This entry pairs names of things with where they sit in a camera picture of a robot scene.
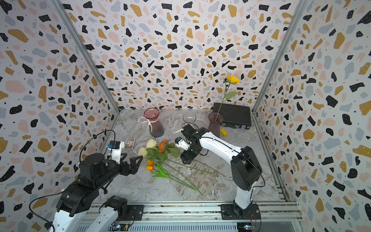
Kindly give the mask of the white rose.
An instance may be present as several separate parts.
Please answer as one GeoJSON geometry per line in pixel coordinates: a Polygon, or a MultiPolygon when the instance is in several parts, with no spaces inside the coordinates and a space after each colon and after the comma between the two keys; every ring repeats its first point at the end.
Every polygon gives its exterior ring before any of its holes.
{"type": "Polygon", "coordinates": [[[157,140],[150,139],[146,144],[146,158],[150,161],[166,161],[168,159],[168,145],[167,140],[158,144],[157,140]]]}
{"type": "Polygon", "coordinates": [[[147,157],[148,156],[148,150],[146,147],[142,147],[140,148],[139,152],[138,152],[138,155],[139,156],[143,156],[143,157],[147,157]]]}

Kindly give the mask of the orange tulip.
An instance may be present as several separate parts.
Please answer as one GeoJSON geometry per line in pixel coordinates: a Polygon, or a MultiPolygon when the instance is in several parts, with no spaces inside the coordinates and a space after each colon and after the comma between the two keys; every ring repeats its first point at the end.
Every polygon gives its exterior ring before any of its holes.
{"type": "Polygon", "coordinates": [[[192,189],[196,192],[198,192],[201,196],[204,196],[202,192],[196,187],[196,185],[190,181],[189,178],[187,178],[185,175],[180,173],[175,168],[171,167],[167,163],[164,162],[155,162],[154,160],[147,160],[147,166],[146,170],[152,173],[152,177],[154,178],[165,178],[172,181],[175,181],[176,183],[187,187],[189,189],[192,189]],[[165,165],[166,167],[170,168],[172,171],[174,171],[176,174],[178,174],[180,177],[177,177],[176,175],[173,175],[172,173],[169,173],[162,165],[165,165]]]}
{"type": "Polygon", "coordinates": [[[170,174],[161,165],[156,165],[156,166],[148,165],[148,166],[146,166],[146,170],[152,172],[153,177],[170,179],[170,180],[173,180],[173,181],[175,181],[175,182],[177,182],[177,183],[179,183],[179,184],[181,184],[181,185],[183,185],[187,188],[198,191],[198,189],[196,188],[195,185],[193,185],[191,183],[187,183],[186,181],[183,181],[183,180],[177,178],[176,176],[170,174]]]}

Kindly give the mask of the orange gerbera flower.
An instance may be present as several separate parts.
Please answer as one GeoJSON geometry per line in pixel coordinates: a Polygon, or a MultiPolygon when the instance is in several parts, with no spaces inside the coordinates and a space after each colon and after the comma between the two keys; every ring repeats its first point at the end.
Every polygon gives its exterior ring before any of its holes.
{"type": "Polygon", "coordinates": [[[210,172],[210,171],[207,171],[207,170],[202,170],[202,169],[199,169],[199,168],[195,168],[195,167],[191,167],[189,165],[179,163],[177,161],[173,161],[169,156],[172,156],[174,158],[180,157],[180,150],[175,147],[174,143],[170,144],[168,142],[168,140],[163,140],[159,145],[157,145],[155,147],[155,151],[157,152],[157,159],[159,159],[159,160],[161,160],[165,163],[171,162],[171,163],[174,163],[176,165],[185,167],[185,168],[190,169],[190,170],[206,173],[206,174],[209,174],[209,175],[213,174],[213,172],[210,172]]]}

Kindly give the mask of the yellow sunflower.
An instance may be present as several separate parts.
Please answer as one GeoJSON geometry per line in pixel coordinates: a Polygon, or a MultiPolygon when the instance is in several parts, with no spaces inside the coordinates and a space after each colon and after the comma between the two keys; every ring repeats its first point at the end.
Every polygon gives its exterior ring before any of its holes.
{"type": "Polygon", "coordinates": [[[240,79],[233,76],[233,75],[229,75],[227,74],[227,77],[225,78],[225,90],[224,90],[224,95],[223,95],[223,99],[222,99],[222,102],[220,103],[220,106],[218,108],[218,111],[216,113],[216,117],[214,119],[214,122],[217,122],[217,123],[220,123],[221,122],[221,114],[220,114],[220,111],[221,111],[221,108],[222,108],[222,105],[225,101],[227,100],[230,100],[231,98],[233,98],[237,92],[236,91],[231,91],[230,90],[230,87],[231,86],[235,86],[237,85],[238,83],[240,83],[240,79]]]}

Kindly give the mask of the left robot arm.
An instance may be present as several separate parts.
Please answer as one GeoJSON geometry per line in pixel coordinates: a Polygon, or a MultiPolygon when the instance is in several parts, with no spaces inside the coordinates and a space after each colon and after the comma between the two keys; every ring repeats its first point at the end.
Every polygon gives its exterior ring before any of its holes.
{"type": "MultiPolygon", "coordinates": [[[[79,164],[78,179],[70,184],[61,194],[57,203],[57,210],[52,223],[52,232],[76,232],[83,218],[99,196],[102,189],[107,193],[108,186],[118,175],[128,176],[138,172],[142,156],[133,157],[130,162],[125,161],[124,154],[119,161],[107,159],[103,154],[89,155],[79,164]]],[[[119,229],[116,221],[126,220],[125,231],[135,221],[142,220],[143,205],[128,204],[127,199],[111,196],[100,208],[99,215],[88,227],[89,232],[106,232],[108,229],[119,229]]]]}

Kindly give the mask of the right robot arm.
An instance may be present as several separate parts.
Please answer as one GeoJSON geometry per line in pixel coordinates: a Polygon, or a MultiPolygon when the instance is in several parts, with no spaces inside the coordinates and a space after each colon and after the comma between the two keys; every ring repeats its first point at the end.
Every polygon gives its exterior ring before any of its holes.
{"type": "Polygon", "coordinates": [[[215,153],[231,166],[232,179],[237,186],[236,197],[232,204],[222,204],[222,219],[251,219],[260,217],[259,208],[253,206],[252,195],[258,188],[258,181],[263,180],[261,165],[249,146],[234,146],[215,136],[206,128],[195,129],[187,124],[181,130],[184,138],[177,137],[175,145],[181,148],[180,158],[189,165],[201,154],[203,149],[215,153]]]}

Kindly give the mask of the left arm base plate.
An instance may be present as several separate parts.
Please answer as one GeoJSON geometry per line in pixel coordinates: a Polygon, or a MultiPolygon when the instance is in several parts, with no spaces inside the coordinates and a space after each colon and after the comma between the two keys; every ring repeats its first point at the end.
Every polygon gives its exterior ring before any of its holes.
{"type": "Polygon", "coordinates": [[[100,212],[104,220],[114,221],[141,221],[144,212],[144,205],[128,205],[124,208],[115,209],[104,207],[100,212]]]}

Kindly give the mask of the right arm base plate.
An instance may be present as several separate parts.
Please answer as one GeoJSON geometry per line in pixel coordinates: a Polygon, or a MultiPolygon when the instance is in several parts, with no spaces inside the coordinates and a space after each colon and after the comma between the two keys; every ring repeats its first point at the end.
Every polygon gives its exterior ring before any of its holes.
{"type": "Polygon", "coordinates": [[[260,209],[257,204],[250,204],[247,209],[241,209],[236,203],[222,204],[221,216],[223,220],[259,220],[260,209]]]}

